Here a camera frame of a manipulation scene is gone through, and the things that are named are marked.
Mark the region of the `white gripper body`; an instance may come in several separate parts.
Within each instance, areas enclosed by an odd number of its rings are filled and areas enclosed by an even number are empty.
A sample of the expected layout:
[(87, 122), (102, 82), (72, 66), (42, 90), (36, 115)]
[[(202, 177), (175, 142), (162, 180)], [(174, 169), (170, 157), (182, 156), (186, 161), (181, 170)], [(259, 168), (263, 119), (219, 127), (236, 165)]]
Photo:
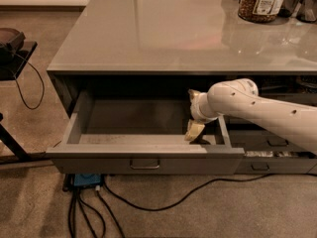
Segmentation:
[(203, 124), (218, 118), (218, 114), (211, 109), (205, 92), (200, 92), (193, 101), (190, 101), (190, 112), (195, 121)]

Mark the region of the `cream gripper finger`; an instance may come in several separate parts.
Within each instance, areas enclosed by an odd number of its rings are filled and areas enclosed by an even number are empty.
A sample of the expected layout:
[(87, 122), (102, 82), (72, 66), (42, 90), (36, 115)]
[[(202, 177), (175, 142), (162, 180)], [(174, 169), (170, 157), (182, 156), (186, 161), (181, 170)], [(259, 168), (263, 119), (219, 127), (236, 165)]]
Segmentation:
[(185, 133), (186, 141), (194, 141), (204, 130), (205, 125), (195, 120), (189, 120), (187, 123), (187, 131)]
[(200, 94), (200, 92), (198, 90), (189, 89), (188, 94), (190, 101), (193, 101)]

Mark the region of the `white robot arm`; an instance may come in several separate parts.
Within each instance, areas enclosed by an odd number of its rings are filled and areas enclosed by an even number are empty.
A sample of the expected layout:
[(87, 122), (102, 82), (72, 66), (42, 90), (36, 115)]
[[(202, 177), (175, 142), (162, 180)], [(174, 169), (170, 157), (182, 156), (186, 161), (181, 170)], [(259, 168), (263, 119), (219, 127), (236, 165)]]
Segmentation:
[(189, 89), (186, 141), (194, 141), (207, 123), (221, 115), (252, 122), (307, 152), (317, 154), (317, 108), (263, 98), (248, 78), (213, 84), (207, 92)]

